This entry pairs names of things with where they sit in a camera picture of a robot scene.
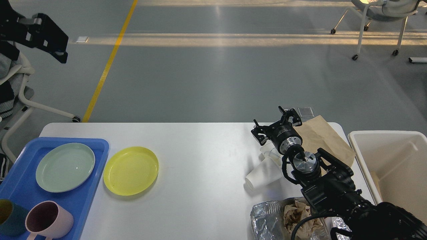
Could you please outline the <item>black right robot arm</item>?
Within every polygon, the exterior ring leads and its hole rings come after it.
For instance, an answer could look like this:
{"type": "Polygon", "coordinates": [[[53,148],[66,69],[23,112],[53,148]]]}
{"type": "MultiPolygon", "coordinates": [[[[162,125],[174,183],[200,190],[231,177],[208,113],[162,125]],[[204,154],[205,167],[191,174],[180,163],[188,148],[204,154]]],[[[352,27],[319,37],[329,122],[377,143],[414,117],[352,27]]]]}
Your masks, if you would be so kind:
{"type": "Polygon", "coordinates": [[[282,117],[271,125],[260,125],[254,120],[252,135],[261,146],[268,140],[282,155],[278,164],[273,161],[268,177],[278,173],[293,184],[302,187],[301,192],[315,215],[305,217],[291,232],[306,222],[318,218],[340,217],[350,231],[332,228],[331,238],[344,235],[351,240],[425,240],[426,225],[404,208],[389,202],[377,205],[362,197],[352,180],[353,171],[331,153],[319,148],[317,152],[305,151],[303,139],[295,130],[302,120],[294,108],[283,109],[282,117]]]}

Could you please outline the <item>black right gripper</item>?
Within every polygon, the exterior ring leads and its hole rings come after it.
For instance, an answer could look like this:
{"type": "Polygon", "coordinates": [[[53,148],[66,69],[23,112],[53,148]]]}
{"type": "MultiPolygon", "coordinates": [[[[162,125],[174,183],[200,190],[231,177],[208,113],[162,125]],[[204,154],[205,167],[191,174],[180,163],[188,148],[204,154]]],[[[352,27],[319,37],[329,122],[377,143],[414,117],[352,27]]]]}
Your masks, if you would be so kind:
{"type": "Polygon", "coordinates": [[[302,126],[302,120],[294,108],[279,106],[279,111],[282,117],[273,124],[261,125],[253,119],[255,125],[251,133],[259,145],[265,145],[270,140],[280,154],[285,154],[291,146],[302,146],[302,137],[293,128],[302,126]]]}

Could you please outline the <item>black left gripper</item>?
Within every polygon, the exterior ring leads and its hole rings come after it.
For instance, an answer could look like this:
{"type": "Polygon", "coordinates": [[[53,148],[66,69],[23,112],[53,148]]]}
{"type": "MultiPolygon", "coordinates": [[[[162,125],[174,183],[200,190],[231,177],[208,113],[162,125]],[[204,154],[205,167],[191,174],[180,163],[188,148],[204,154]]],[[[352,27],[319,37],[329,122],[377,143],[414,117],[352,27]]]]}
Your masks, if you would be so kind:
{"type": "Polygon", "coordinates": [[[26,18],[8,0],[0,1],[0,39],[0,53],[12,61],[18,60],[20,50],[7,41],[21,40],[20,44],[49,53],[61,64],[67,62],[67,34],[48,15],[37,13],[26,18]]]}

